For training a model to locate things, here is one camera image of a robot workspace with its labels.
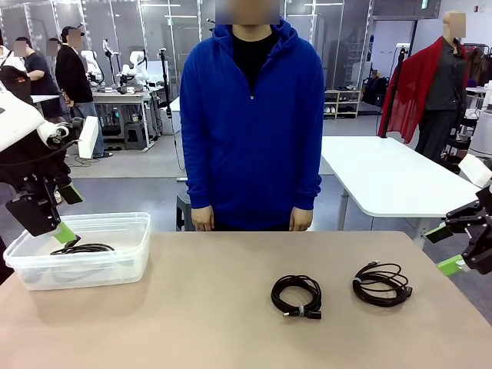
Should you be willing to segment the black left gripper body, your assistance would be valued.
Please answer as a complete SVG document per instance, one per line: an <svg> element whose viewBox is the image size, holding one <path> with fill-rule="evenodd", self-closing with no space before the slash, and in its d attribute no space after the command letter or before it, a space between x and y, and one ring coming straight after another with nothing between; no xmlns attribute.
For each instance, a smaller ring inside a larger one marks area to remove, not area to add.
<svg viewBox="0 0 492 369"><path fill-rule="evenodd" d="M31 132L1 151L1 183L9 185L18 196L53 200L55 191L71 186L71 169L65 154L71 137L47 141Z"/></svg>

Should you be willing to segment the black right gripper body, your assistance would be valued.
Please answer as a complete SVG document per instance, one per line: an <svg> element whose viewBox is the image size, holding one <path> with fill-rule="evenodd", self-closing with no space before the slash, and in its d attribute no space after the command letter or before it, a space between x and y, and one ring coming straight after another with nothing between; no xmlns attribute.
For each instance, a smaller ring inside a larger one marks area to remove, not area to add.
<svg viewBox="0 0 492 369"><path fill-rule="evenodd" d="M470 207L465 230L469 243L463 259L470 269L480 274L491 272L491 186L476 193L478 198Z"/></svg>

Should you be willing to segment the person's left hand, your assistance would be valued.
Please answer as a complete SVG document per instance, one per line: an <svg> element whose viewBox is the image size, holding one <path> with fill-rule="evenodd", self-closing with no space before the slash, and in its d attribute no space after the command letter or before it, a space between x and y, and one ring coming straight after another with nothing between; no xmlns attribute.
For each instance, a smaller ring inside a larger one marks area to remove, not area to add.
<svg viewBox="0 0 492 369"><path fill-rule="evenodd" d="M293 208L290 216L289 231L306 231L313 221L313 211Z"/></svg>

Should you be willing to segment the person's right hand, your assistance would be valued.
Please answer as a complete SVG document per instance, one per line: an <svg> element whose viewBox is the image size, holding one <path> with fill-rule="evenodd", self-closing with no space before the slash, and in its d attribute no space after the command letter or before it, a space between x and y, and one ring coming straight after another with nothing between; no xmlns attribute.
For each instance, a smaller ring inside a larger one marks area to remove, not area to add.
<svg viewBox="0 0 492 369"><path fill-rule="evenodd" d="M196 231L214 230L214 212L211 206L205 208L192 208L191 220Z"/></svg>

